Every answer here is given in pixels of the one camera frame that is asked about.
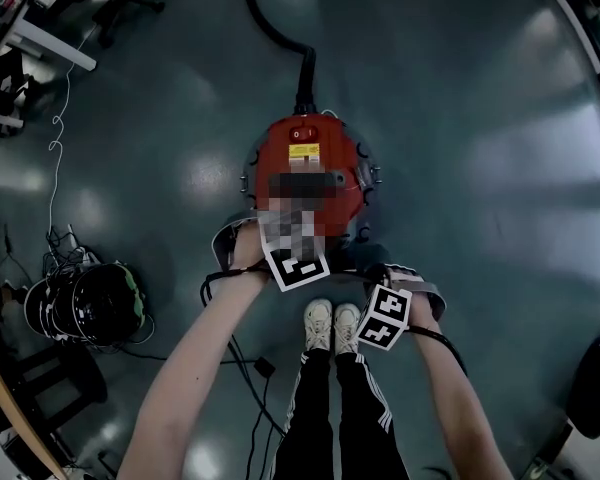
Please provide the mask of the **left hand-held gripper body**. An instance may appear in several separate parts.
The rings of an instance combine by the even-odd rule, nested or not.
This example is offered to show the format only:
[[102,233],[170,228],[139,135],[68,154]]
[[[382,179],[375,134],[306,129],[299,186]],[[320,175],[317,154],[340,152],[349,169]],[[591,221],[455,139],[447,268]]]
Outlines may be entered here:
[[282,292],[330,275],[324,238],[316,235],[313,211],[262,210],[257,222],[264,257]]

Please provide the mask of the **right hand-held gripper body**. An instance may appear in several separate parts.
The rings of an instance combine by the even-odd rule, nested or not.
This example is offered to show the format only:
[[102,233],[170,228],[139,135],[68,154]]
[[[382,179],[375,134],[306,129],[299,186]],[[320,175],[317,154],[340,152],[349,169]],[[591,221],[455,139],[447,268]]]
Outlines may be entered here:
[[404,266],[373,266],[359,274],[367,296],[355,337],[388,351],[408,325],[412,292],[407,283],[416,271]]

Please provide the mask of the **person's right forearm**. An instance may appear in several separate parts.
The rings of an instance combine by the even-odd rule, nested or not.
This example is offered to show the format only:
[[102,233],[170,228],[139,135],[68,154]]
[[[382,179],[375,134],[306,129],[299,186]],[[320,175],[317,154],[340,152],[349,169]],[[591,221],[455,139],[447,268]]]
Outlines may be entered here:
[[428,370],[436,414],[460,480],[514,480],[468,377],[439,341],[415,337]]

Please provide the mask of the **person's left forearm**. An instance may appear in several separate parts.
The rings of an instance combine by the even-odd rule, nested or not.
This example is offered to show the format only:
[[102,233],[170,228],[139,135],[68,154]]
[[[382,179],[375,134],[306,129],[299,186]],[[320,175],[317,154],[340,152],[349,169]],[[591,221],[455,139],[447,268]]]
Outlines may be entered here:
[[267,281],[263,273],[247,272],[218,286],[145,396],[117,480],[181,480],[191,435],[231,335]]

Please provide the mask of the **person's right white shoe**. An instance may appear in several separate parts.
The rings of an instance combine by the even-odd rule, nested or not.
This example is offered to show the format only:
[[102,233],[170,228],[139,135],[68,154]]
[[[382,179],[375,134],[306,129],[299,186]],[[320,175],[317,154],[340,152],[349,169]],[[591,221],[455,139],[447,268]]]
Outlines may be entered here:
[[334,354],[358,353],[357,330],[360,323],[360,310],[352,303],[339,305],[334,313]]

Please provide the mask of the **person's white shoe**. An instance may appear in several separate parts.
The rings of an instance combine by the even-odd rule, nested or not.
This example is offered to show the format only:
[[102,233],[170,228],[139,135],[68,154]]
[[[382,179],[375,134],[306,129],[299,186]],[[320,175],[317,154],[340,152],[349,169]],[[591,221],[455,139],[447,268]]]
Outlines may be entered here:
[[358,353],[357,330],[360,323],[360,310],[352,303],[339,305],[334,313],[334,354]]
[[331,349],[332,303],[327,299],[314,299],[304,311],[305,350]]

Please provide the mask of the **person's left white shoe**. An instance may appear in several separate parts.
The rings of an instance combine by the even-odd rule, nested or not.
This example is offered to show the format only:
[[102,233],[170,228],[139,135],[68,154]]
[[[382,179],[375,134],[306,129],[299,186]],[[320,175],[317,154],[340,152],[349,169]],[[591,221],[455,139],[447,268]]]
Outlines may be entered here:
[[304,311],[305,350],[331,349],[332,303],[327,299],[314,299]]

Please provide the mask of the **person's black striped trousers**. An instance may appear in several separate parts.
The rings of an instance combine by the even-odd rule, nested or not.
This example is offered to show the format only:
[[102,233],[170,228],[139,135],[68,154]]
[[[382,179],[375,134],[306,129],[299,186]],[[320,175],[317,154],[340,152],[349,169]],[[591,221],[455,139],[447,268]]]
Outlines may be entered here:
[[[285,436],[268,480],[334,480],[334,434],[329,421],[330,352],[301,354]],[[396,444],[393,415],[360,353],[336,355],[341,388],[341,480],[410,480]]]

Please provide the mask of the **red vacuum cleaner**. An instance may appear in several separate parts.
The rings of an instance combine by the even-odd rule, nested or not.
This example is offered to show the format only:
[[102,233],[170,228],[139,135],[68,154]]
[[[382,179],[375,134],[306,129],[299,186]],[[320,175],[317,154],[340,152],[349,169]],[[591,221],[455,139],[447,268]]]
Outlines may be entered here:
[[379,220],[380,167],[361,134],[330,114],[271,124],[241,176],[246,208],[304,211],[330,247],[367,243]]

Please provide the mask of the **pile of black helmets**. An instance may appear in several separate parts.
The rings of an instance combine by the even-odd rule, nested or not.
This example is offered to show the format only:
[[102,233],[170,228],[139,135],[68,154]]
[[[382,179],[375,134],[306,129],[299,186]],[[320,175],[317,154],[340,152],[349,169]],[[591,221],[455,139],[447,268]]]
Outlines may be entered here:
[[119,261],[104,263],[71,228],[46,235],[42,279],[23,303],[28,326],[54,341],[112,347],[145,325],[144,296],[134,272]]

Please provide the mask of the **black rounded object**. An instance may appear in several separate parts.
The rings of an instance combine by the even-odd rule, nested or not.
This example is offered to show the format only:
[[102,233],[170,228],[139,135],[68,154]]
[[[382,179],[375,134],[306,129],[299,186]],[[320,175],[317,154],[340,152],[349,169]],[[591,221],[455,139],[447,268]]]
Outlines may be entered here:
[[566,414],[588,439],[600,437],[600,337],[587,349],[574,376]]

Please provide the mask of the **round wooden table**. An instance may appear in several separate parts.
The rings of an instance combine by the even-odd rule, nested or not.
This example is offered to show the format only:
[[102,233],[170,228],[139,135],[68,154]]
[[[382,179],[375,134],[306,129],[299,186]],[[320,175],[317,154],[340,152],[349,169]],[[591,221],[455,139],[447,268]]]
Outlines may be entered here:
[[45,465],[56,480],[69,480],[65,469],[58,463],[34,430],[17,404],[11,390],[0,374],[0,408],[12,427],[36,458]]

